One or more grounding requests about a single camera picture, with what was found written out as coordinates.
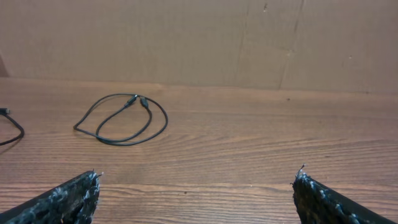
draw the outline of wooden table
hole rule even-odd
[[[168,112],[164,133],[114,147],[73,131],[97,99],[138,93]],[[82,124],[94,131],[128,98],[99,106]],[[154,105],[147,133],[164,120]],[[25,129],[0,147],[0,211],[95,169],[95,223],[299,223],[291,182],[313,178],[398,222],[398,96],[266,91],[114,82],[0,78],[0,107]],[[139,105],[107,123],[120,138],[146,122]],[[0,138],[17,134],[0,119]]]

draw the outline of cable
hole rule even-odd
[[[98,103],[100,103],[101,101],[105,100],[106,98],[109,98],[109,97],[112,97],[112,96],[131,96],[131,98],[127,101],[126,104],[124,104],[124,106],[123,106],[122,108],[118,109],[115,113],[111,114],[111,115],[108,116],[103,122],[101,122],[101,124],[99,124],[97,130],[95,131],[95,134],[94,134],[94,133],[91,133],[91,132],[89,132],[89,131],[85,131],[85,130],[82,130],[82,129],[78,128],[78,126],[79,126],[79,125],[88,117],[88,115],[95,109],[95,107],[98,105]],[[99,136],[100,129],[102,128],[102,126],[103,126],[106,122],[108,122],[111,118],[113,118],[114,116],[116,116],[117,114],[119,114],[120,112],[122,112],[123,110],[125,110],[126,108],[130,107],[130,106],[135,102],[135,100],[136,100],[137,98],[140,99],[141,105],[147,110],[148,115],[149,115],[149,119],[148,119],[147,123],[145,124],[145,126],[144,126],[143,128],[141,128],[136,134],[133,134],[132,136],[127,137],[127,138],[124,138],[124,139],[108,139],[108,138],[104,138],[104,137]],[[150,125],[150,122],[152,121],[152,111],[149,109],[148,101],[153,102],[153,103],[154,103],[156,106],[158,106],[158,107],[160,108],[160,110],[162,111],[162,113],[163,113],[163,115],[164,115],[164,118],[165,118],[165,124],[164,124],[163,128],[160,129],[160,130],[159,130],[158,132],[156,132],[155,134],[153,134],[152,136],[149,136],[148,138],[141,139],[141,140],[134,141],[134,142],[129,142],[129,143],[120,143],[120,142],[125,142],[125,141],[128,141],[128,140],[134,139],[135,137],[137,137],[138,135],[140,135],[141,133],[143,133],[143,132],[148,128],[148,126]],[[164,129],[166,129],[168,123],[169,123],[169,117],[167,116],[166,111],[165,111],[165,110],[163,109],[163,107],[160,106],[156,101],[154,101],[154,100],[152,100],[152,99],[150,99],[150,98],[148,98],[148,97],[144,97],[144,96],[137,95],[137,94],[132,94],[132,93],[115,93],[115,94],[110,94],[110,95],[108,95],[108,96],[104,96],[104,97],[102,97],[101,99],[99,99],[97,102],[95,102],[95,103],[93,104],[93,106],[91,106],[91,108],[88,109],[88,111],[87,111],[86,114],[82,117],[82,119],[81,119],[79,122],[77,122],[77,124],[74,125],[73,128],[74,128],[74,130],[76,130],[76,131],[80,131],[80,132],[83,132],[83,133],[85,133],[85,134],[89,134],[89,135],[91,135],[91,136],[94,136],[94,137],[97,138],[97,140],[99,140],[100,142],[105,143],[105,144],[109,144],[109,145],[112,145],[112,146],[133,146],[133,145],[136,145],[136,144],[140,144],[140,143],[142,143],[142,142],[146,142],[146,141],[151,140],[151,139],[153,139],[154,137],[158,136],[161,132],[164,131]]]
[[[9,110],[9,109],[7,109],[7,108],[0,108],[0,115],[5,116],[9,121],[11,121],[11,123],[14,124],[15,127],[17,127],[21,133],[19,133],[19,135],[18,135],[17,137],[14,137],[14,138],[12,138],[12,139],[10,139],[10,140],[7,140],[7,141],[5,141],[5,142],[0,142],[0,146],[3,146],[3,145],[5,145],[5,144],[12,143],[12,142],[14,142],[14,141],[16,141],[16,140],[18,140],[18,139],[22,139],[22,138],[24,137],[24,135],[25,135],[24,128],[22,128],[22,126],[19,125],[19,124],[17,123],[17,121],[15,121],[15,120],[12,119],[10,116],[8,116],[9,113],[10,113],[10,110]]]

